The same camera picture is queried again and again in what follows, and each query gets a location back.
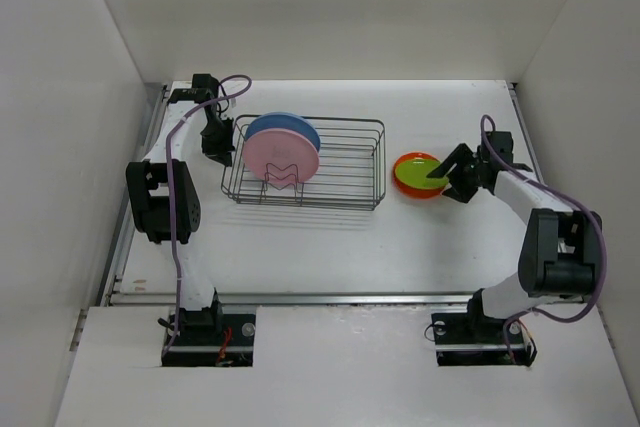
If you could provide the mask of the green plate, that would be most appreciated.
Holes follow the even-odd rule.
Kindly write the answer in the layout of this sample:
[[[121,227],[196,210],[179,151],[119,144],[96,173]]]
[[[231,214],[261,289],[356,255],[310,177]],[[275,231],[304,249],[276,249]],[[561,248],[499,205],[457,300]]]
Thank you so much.
[[[430,178],[429,174],[440,165],[436,159],[411,158],[400,162],[394,169],[396,178],[408,187],[433,190],[446,186],[446,178]]]

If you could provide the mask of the orange plate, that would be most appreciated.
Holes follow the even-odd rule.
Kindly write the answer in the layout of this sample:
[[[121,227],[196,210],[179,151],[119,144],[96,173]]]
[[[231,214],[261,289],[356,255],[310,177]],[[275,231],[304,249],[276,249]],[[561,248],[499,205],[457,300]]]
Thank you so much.
[[[433,157],[432,155],[427,154],[427,153],[424,153],[424,152],[409,152],[409,153],[403,154],[401,157],[399,157],[399,158],[396,160],[396,162],[394,163],[394,166],[393,166],[393,168],[392,168],[392,178],[393,178],[393,181],[394,181],[395,186],[396,186],[396,187],[397,187],[397,188],[398,188],[402,193],[404,193],[405,195],[407,195],[407,196],[409,196],[409,197],[411,197],[411,198],[414,198],[414,199],[429,199],[429,198],[432,198],[432,197],[438,196],[438,195],[439,195],[439,194],[444,190],[444,188],[448,185],[448,183],[449,183],[449,179],[448,179],[447,177],[445,177],[445,178],[447,179],[447,181],[448,181],[448,183],[447,183],[447,185],[446,185],[446,186],[443,186],[442,188],[439,188],[439,189],[433,189],[433,190],[421,190],[421,189],[414,189],[414,188],[411,188],[411,187],[406,186],[405,184],[403,184],[402,182],[400,182],[400,181],[396,178],[396,176],[395,176],[395,174],[394,174],[394,169],[395,169],[395,167],[396,167],[400,162],[402,162],[402,161],[404,161],[404,160],[411,159],[411,158],[415,158],[415,157],[418,157],[418,158],[427,158],[427,159],[431,158],[431,159],[436,159],[436,160],[438,160],[437,158]]]

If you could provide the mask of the pink plate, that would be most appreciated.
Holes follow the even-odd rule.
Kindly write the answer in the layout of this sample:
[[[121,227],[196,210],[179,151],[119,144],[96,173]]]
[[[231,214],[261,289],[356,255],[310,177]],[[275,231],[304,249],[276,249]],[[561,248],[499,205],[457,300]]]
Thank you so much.
[[[304,135],[288,129],[269,128],[251,135],[242,149],[247,169],[264,180],[284,181],[293,175],[306,182],[317,172],[319,152]]]

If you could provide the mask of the grey wire dish rack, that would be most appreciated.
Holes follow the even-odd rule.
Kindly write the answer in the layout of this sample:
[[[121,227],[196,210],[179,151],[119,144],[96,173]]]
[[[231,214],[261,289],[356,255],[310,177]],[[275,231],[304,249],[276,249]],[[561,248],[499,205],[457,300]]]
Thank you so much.
[[[305,116],[321,139],[320,164],[306,182],[293,175],[262,180],[245,166],[242,149],[249,124],[261,115],[236,119],[233,165],[224,169],[221,190],[244,204],[374,210],[386,194],[385,126],[375,119]]]

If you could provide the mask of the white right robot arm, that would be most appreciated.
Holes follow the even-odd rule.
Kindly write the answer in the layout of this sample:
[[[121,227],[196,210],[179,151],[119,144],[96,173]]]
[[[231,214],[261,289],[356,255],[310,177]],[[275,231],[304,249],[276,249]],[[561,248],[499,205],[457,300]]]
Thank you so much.
[[[477,341],[535,312],[558,321],[546,305],[583,299],[584,308],[563,323],[574,323],[595,306],[602,291],[607,254],[601,219],[577,200],[537,181],[525,164],[513,160],[507,131],[484,132],[477,149],[458,145],[429,177],[445,179],[443,194],[468,203],[481,189],[502,201],[525,224],[517,271],[476,291],[463,316],[465,333]]]

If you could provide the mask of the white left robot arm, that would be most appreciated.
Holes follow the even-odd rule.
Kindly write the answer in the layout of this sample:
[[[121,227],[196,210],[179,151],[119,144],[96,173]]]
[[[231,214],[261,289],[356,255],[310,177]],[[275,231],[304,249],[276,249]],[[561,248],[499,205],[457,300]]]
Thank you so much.
[[[189,331],[201,343],[217,341],[223,318],[210,309],[214,287],[186,248],[202,219],[200,199],[190,168],[199,160],[225,167],[232,161],[232,102],[218,79],[195,74],[191,85],[176,88],[158,139],[139,161],[125,170],[134,225],[159,247],[180,283],[179,307],[197,311]]]

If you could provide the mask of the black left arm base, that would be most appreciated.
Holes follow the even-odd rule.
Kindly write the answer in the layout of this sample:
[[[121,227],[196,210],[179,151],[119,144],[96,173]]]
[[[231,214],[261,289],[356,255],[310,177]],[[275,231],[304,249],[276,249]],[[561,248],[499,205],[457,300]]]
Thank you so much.
[[[215,302],[200,311],[180,309],[179,332],[172,340],[175,314],[160,318],[165,329],[163,367],[252,367],[256,312],[226,312]]]

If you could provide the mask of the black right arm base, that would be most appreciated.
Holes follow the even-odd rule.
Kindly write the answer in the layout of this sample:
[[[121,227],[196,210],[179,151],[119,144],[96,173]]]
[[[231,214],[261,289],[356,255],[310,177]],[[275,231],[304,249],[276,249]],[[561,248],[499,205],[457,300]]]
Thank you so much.
[[[439,367],[530,367],[538,354],[535,341],[520,323],[511,324],[507,334],[503,324],[495,319],[474,324],[466,311],[437,309],[425,337],[435,345]]]

